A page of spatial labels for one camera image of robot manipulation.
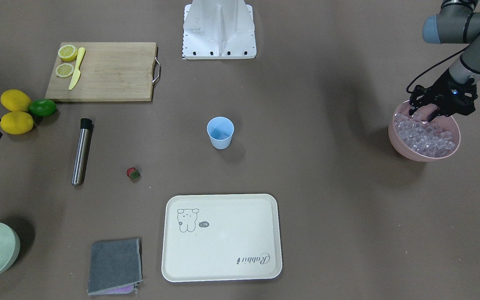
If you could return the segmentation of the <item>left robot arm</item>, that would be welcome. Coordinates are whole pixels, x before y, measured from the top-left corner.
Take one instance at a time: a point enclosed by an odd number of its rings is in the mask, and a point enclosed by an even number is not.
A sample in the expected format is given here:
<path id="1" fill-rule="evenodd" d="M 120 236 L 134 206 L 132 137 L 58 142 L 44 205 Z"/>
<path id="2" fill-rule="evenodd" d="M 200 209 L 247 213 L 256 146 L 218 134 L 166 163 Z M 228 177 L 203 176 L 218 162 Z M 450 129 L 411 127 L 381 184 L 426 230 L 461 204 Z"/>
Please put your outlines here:
<path id="1" fill-rule="evenodd" d="M 476 0 L 444 0 L 440 12 L 430 16 L 423 26 L 425 42 L 465 44 L 465 49 L 451 66 L 412 100 L 416 108 L 433 104 L 436 109 L 427 118 L 453 114 L 469 115 L 475 111 L 480 81 L 480 12 L 475 12 Z"/>

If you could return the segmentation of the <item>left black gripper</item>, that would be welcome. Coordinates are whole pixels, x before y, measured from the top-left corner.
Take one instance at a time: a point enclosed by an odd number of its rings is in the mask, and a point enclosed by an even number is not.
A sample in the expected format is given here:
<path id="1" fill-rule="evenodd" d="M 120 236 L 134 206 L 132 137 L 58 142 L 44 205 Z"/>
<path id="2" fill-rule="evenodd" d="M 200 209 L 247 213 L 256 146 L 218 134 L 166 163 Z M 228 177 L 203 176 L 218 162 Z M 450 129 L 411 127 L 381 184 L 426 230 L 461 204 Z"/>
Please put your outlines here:
<path id="1" fill-rule="evenodd" d="M 446 70 L 434 83 L 434 104 L 436 108 L 428 115 L 428 122 L 443 116 L 444 113 L 473 113 L 478 98 L 474 78 L 461 84 Z"/>

